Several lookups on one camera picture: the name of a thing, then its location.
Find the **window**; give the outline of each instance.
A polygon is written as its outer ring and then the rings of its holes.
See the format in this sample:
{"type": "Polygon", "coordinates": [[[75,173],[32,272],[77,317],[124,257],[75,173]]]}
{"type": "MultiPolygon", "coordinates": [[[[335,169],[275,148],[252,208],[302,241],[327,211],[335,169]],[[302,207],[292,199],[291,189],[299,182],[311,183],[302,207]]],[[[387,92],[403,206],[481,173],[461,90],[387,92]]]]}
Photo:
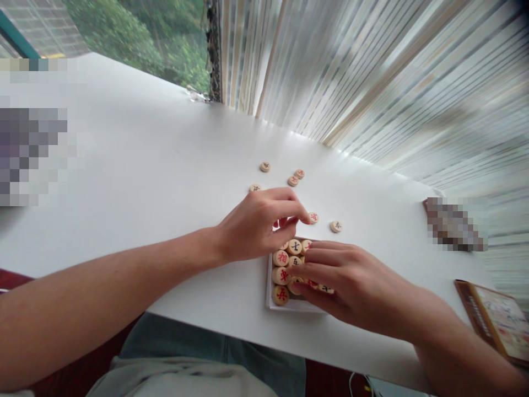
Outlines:
{"type": "Polygon", "coordinates": [[[203,0],[63,0],[90,50],[209,91],[203,0]]]}
{"type": "MultiPolygon", "coordinates": [[[[41,57],[89,51],[209,92],[203,0],[0,0],[41,57]]],[[[0,56],[14,57],[0,43],[0,56]]]]}

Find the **vertical blinds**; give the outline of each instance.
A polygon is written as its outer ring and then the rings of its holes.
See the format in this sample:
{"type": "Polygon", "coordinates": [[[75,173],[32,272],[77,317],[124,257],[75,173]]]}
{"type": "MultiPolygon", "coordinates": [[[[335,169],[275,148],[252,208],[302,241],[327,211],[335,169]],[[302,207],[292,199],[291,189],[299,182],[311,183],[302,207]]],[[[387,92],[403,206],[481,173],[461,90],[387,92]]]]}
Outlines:
{"type": "Polygon", "coordinates": [[[514,0],[220,0],[222,101],[489,199],[496,286],[529,312],[529,35],[514,0]]]}

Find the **foliage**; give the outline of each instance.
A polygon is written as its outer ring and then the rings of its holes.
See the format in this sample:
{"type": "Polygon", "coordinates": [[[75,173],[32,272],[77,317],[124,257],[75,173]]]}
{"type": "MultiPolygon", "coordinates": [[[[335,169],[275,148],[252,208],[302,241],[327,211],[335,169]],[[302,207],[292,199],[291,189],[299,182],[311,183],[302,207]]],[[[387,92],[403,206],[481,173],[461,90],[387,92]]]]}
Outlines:
{"type": "Polygon", "coordinates": [[[202,0],[63,1],[92,51],[209,91],[202,0]]]}

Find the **floor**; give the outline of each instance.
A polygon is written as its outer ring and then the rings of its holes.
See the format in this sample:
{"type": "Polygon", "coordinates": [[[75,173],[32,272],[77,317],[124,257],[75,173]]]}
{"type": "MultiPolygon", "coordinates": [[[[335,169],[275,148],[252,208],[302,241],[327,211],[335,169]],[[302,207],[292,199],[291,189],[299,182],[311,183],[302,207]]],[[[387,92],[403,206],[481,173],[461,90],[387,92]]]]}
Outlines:
{"type": "MultiPolygon", "coordinates": [[[[0,288],[14,289],[32,279],[0,269],[0,288]]],[[[60,369],[30,387],[36,397],[84,397],[94,383],[108,371],[112,358],[119,354],[128,333],[136,323],[130,323],[119,334],[96,350],[60,369]]],[[[306,396],[351,396],[350,371],[306,360],[306,396]]],[[[371,392],[362,375],[351,381],[354,397],[369,397],[371,392]]]]}

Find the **jeans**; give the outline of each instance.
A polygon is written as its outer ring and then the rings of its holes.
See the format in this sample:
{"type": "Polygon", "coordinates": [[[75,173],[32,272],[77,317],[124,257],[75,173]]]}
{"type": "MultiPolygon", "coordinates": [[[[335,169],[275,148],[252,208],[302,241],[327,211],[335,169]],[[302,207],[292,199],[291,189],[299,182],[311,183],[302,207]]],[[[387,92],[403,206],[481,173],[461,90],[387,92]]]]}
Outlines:
{"type": "Polygon", "coordinates": [[[238,364],[279,397],[305,396],[305,359],[145,313],[129,334],[120,358],[194,357],[238,364]]]}

